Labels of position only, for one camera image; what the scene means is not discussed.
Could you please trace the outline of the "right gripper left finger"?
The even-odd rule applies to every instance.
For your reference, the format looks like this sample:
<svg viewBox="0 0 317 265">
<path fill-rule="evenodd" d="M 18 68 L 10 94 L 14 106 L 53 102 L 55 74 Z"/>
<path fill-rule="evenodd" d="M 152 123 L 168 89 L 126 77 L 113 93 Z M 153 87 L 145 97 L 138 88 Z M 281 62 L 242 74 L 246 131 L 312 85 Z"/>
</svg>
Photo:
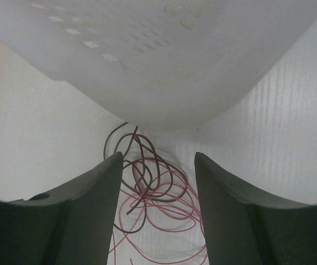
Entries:
<svg viewBox="0 0 317 265">
<path fill-rule="evenodd" d="M 29 200 L 0 201 L 0 264 L 106 264 L 122 172 L 115 153 Z"/>
</svg>

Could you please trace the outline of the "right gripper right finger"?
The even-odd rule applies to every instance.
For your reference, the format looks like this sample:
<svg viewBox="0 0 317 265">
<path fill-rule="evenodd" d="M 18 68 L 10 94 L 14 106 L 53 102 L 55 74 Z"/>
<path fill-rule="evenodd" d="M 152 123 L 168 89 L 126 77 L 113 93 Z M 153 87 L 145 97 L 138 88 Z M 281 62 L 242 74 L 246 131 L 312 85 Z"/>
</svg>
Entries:
<svg viewBox="0 0 317 265">
<path fill-rule="evenodd" d="M 194 159 L 210 264 L 317 264 L 317 204 L 273 195 Z"/>
</svg>

